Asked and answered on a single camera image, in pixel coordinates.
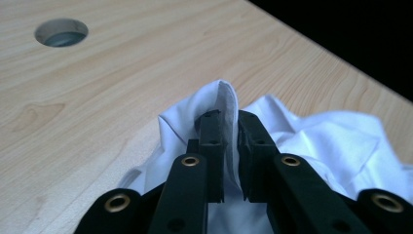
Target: screw hole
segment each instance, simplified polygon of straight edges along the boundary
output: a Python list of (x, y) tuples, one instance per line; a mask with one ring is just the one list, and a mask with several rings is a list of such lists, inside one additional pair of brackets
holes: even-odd
[(185, 221), (182, 218), (174, 218), (168, 222), (168, 229), (171, 232), (180, 232), (185, 228)]
[(298, 159), (288, 156), (282, 157), (282, 162), (291, 167), (296, 167), (300, 165), (300, 161)]
[(131, 198), (128, 195), (120, 193), (109, 198), (104, 204), (104, 208), (110, 213), (117, 213), (125, 209), (130, 202)]
[(182, 159), (181, 163), (186, 167), (194, 167), (200, 163), (200, 160), (196, 157), (186, 157)]
[(336, 229), (337, 231), (344, 232), (344, 233), (350, 232), (352, 230), (352, 228), (347, 222), (340, 220), (340, 219), (334, 220), (332, 222), (332, 227)]
[(371, 197), (374, 204), (381, 209), (391, 212), (391, 213), (401, 213), (403, 212), (403, 206), (392, 197), (385, 194), (373, 194)]

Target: white fabric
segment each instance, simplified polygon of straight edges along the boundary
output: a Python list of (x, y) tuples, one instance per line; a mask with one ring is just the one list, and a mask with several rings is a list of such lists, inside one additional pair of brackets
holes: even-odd
[[(207, 111), (224, 115), (225, 203), (208, 205), (208, 233), (272, 233), (265, 204), (244, 201), (238, 179), (238, 101), (231, 84), (212, 82), (159, 116), (161, 142), (142, 166), (120, 183), (144, 194), (165, 182), (173, 160), (196, 138), (195, 120)], [(413, 203), (413, 167), (402, 165), (374, 116), (331, 111), (301, 118), (273, 96), (244, 108), (256, 114), (280, 152), (304, 157), (335, 191), (352, 199), (360, 190), (381, 188)]]

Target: fabric fold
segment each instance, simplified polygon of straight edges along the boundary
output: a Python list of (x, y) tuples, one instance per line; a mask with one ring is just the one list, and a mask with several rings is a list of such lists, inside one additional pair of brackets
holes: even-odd
[[(120, 186), (144, 194), (165, 182), (173, 160), (185, 153), (188, 139), (197, 138), (196, 119), (214, 109), (224, 117), (225, 203), (208, 205), (208, 233), (272, 233), (266, 205), (243, 199), (238, 176), (238, 100), (225, 80), (201, 87), (159, 115), (160, 144), (143, 165), (125, 175)], [(356, 199), (363, 189), (381, 188), (413, 204), (413, 167), (398, 161), (378, 118), (354, 111), (299, 117), (271, 95), (244, 110), (258, 116), (280, 152), (306, 159), (334, 191)]]

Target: wood grain surface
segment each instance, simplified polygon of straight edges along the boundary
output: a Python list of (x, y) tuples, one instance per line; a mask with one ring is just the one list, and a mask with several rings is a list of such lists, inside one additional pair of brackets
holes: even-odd
[[(82, 21), (66, 48), (47, 20)], [(216, 79), (240, 107), (272, 94), (300, 116), (377, 116), (413, 163), (413, 106), (241, 0), (0, 1), (0, 233), (72, 233), (93, 201), (143, 163), (157, 116)]]

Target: metal grommet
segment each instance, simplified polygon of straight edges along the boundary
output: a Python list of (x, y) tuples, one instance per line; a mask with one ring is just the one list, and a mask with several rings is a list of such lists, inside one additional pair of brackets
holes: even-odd
[(375, 193), (371, 196), (371, 200), (376, 206), (391, 213), (401, 213), (404, 210), (397, 200), (385, 194)]
[(200, 160), (196, 157), (186, 157), (182, 159), (181, 163), (186, 167), (194, 167), (200, 163)]
[(104, 209), (110, 213), (117, 213), (126, 208), (130, 204), (130, 202), (131, 198), (128, 195), (119, 193), (112, 196), (106, 201), (106, 203), (104, 204)]
[(291, 167), (297, 167), (300, 165), (300, 160), (289, 156), (282, 157), (282, 162)]

